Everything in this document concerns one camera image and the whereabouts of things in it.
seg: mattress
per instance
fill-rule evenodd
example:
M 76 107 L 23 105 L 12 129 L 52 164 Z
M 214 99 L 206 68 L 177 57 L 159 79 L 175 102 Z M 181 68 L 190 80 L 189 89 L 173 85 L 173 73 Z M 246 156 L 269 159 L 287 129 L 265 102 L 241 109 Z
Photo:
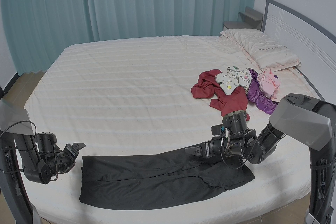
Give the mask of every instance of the mattress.
M 147 155 L 211 139 L 221 112 L 210 100 L 194 99 L 198 75 L 228 66 L 260 72 L 226 37 L 170 36 L 101 41 L 66 48 L 25 105 L 38 132 L 53 132 L 57 145 L 82 142 L 77 164 L 56 182 L 23 177 L 42 217 L 59 224 L 237 223 L 285 205 L 310 190 L 309 149 L 285 137 L 263 163 L 247 166 L 255 180 L 206 201 L 146 211 L 95 208 L 79 202 L 82 155 Z M 318 97 L 302 75 L 277 71 L 279 96 Z M 257 134 L 269 115 L 252 103 L 249 128 Z

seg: baseboard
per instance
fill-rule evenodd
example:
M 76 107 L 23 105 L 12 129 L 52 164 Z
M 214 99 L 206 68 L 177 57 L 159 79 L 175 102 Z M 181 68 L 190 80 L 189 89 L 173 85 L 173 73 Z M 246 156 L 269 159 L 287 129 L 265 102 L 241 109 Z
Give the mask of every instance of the baseboard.
M 18 75 L 18 73 L 16 73 L 12 77 L 12 79 L 10 80 L 10 82 L 7 84 L 7 86 L 3 89 L 4 95 L 6 95 L 9 92 L 9 90 L 11 89 L 11 87 L 14 85 L 14 83 L 17 81 L 18 78 L 19 78 L 19 75 Z

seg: floor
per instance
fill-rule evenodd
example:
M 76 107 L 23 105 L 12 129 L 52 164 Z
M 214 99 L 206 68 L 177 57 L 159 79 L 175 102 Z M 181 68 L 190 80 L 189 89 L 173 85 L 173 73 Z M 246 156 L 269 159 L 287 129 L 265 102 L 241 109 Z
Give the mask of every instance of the floor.
M 4 96 L 4 99 L 19 107 L 24 107 L 26 101 L 43 75 L 44 73 L 42 72 L 23 74 L 15 82 L 9 93 Z M 239 224 L 303 224 L 305 211 L 309 206 L 309 198 L 310 195 L 308 194 L 300 200 L 296 200 L 286 206 Z M 0 195 L 0 219 L 1 224 L 15 223 L 2 193 Z M 42 219 L 42 222 L 43 224 L 48 223 L 44 219 Z

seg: purple satin fabric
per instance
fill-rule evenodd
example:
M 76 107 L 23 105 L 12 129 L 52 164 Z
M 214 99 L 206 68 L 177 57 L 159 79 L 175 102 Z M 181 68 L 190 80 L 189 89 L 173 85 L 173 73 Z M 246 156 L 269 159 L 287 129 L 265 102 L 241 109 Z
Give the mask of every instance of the purple satin fabric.
M 262 93 L 262 91 L 259 89 L 259 82 L 257 79 L 258 73 L 251 68 L 249 71 L 252 75 L 252 82 L 247 92 L 247 99 L 252 103 L 255 103 L 257 108 L 264 111 L 266 114 L 271 115 L 274 109 L 277 107 L 278 102 L 273 102 Z

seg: headboard decorative line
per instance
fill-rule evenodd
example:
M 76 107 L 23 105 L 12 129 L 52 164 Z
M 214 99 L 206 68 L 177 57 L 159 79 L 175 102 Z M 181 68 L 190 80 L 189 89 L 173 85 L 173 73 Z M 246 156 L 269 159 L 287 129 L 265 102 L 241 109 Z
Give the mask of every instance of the headboard decorative line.
M 297 67 L 321 99 L 336 103 L 336 36 L 308 17 L 266 1 L 263 32 L 296 53 Z

